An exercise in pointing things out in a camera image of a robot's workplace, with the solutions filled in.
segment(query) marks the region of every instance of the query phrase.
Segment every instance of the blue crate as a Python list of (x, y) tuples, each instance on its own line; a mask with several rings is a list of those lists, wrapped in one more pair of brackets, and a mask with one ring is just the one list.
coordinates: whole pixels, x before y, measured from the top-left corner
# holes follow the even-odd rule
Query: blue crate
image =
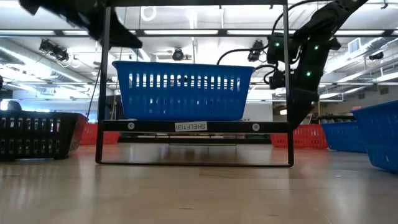
[(124, 115), (161, 121), (234, 121), (243, 117), (253, 67), (113, 62)]
[(322, 124), (329, 149), (345, 152), (365, 152), (366, 148), (357, 122)]
[(363, 135), (371, 164), (398, 172), (398, 101), (369, 106), (352, 113)]

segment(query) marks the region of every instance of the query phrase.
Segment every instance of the metal shelf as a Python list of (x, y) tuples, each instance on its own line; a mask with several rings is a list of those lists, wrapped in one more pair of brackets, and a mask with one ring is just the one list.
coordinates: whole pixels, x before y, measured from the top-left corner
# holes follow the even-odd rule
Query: metal shelf
[(221, 6), (221, 5), (283, 5), (284, 23), (284, 46), (285, 62), (289, 61), (289, 22), (287, 0), (108, 0), (105, 9), (103, 49), (101, 58), (101, 81), (99, 84), (98, 99), (98, 138), (96, 143), (95, 161), (99, 164), (112, 165), (139, 165), (139, 166), (222, 166), (222, 167), (292, 167), (294, 164), (293, 149), (293, 128), (290, 125), (290, 114), (292, 114), (290, 95), (289, 63), (285, 63), (286, 75), (286, 123), (268, 122), (219, 122), (204, 121), (207, 124), (206, 131), (198, 133), (287, 133), (288, 142), (288, 163), (287, 164), (220, 164), (220, 163), (184, 163), (184, 162), (118, 162), (103, 160), (103, 132), (104, 131), (128, 131), (136, 133), (176, 133), (176, 121), (105, 121), (105, 98), (106, 98), (106, 77), (108, 72), (109, 52), (109, 27), (111, 19), (111, 7), (116, 6)]
[(287, 0), (107, 0), (112, 7), (129, 6), (232, 6), (232, 5), (287, 5)]
[[(103, 131), (130, 133), (176, 133), (177, 124), (183, 121), (102, 121)], [(228, 134), (267, 134), (287, 133), (287, 122), (234, 122), (204, 121), (206, 131), (180, 131), (179, 133), (228, 133)]]

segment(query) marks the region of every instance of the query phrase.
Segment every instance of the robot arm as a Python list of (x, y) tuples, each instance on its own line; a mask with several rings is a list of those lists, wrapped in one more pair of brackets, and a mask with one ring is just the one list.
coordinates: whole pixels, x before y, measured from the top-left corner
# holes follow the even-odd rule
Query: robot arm
[[(72, 26), (88, 31), (90, 37), (103, 43), (105, 5), (102, 0), (19, 0), (19, 4), (35, 15), (40, 7), (61, 17)], [(120, 22), (114, 8), (111, 10), (110, 47), (141, 48), (142, 42)]]
[[(319, 100), (318, 85), (323, 75), (330, 49), (338, 50), (341, 45), (334, 37), (336, 31), (352, 13), (368, 0), (333, 1), (313, 14), (310, 21), (297, 30), (289, 40), (290, 63), (298, 61), (291, 74), (292, 111), (289, 121), (296, 128), (312, 110), (312, 103)], [(283, 62), (283, 34), (274, 33), (269, 39), (267, 61)], [(284, 76), (275, 71), (270, 78), (270, 88), (285, 87)]]

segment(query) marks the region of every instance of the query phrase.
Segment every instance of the shelf label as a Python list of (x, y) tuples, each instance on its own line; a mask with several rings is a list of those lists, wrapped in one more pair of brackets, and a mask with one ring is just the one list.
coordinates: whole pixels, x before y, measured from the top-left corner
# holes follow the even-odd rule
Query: shelf label
[(207, 131), (207, 122), (198, 121), (175, 123), (175, 132), (184, 131)]

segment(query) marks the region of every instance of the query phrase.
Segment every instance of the black basket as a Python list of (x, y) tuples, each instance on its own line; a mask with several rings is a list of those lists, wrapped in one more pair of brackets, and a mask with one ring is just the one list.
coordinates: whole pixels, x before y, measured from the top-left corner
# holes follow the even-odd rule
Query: black basket
[(79, 147), (87, 118), (77, 113), (0, 111), (0, 159), (64, 159)]

